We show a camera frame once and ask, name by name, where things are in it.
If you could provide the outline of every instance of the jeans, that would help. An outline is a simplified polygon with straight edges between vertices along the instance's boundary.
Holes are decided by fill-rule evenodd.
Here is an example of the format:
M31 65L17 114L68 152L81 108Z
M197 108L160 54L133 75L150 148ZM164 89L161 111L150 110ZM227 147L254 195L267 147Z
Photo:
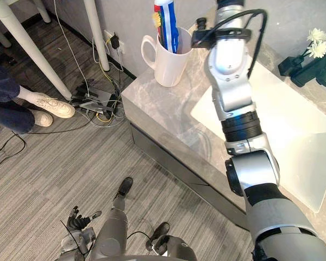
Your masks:
M35 119L30 110L12 101L19 93L20 85L0 66L0 125L17 133L27 133Z

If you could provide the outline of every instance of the white mug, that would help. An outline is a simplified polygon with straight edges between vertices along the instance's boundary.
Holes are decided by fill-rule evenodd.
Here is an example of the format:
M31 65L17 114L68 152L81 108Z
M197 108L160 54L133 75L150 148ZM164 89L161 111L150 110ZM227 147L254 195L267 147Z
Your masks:
M179 83L191 53L191 34L180 27L178 27L178 32L179 45L177 53L171 53L165 49L159 42L158 35L156 42L149 35L142 38L141 55L146 64L154 70L156 81L165 87L173 87ZM152 45L156 52L155 61L150 61L144 52L143 47L146 42Z

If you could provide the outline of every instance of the white flower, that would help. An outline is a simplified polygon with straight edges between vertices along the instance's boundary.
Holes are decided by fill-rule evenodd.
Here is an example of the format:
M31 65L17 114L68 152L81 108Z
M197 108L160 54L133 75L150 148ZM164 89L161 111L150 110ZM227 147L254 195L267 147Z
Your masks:
M326 33L320 29L314 28L312 31L309 30L309 36L306 39L310 41L325 41Z
M322 58L326 54L326 42L314 41L313 44L308 47L307 53L310 53L309 57Z

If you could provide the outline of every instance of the mug handle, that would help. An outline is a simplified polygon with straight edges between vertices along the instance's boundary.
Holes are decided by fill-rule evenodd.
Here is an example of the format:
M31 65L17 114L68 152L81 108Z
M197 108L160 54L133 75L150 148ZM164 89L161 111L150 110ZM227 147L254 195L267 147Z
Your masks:
M154 61L150 61L148 58L147 58L147 55L145 54L144 50L143 50L143 46L145 44L145 42L149 43L153 49L154 49L154 52L156 53L157 52L157 46L156 46L156 43L155 41L153 40L153 38L149 35L145 35L143 38L142 38L142 42L141 42L141 55L142 55L142 58L143 60L146 62L146 64L148 66L150 66L152 69L156 69L156 64Z

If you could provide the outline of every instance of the white sneaker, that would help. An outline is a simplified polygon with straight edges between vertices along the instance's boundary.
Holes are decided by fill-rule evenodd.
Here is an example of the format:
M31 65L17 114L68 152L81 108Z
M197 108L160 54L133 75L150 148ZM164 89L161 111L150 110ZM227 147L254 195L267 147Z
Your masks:
M53 122L52 116L49 113L39 110L30 110L35 118L35 124L42 127L51 126Z
M66 102L58 101L55 98L51 98L46 94L36 93L41 96L35 101L35 105L39 106L50 113L53 113L55 116L60 118L70 118L75 114L75 108Z

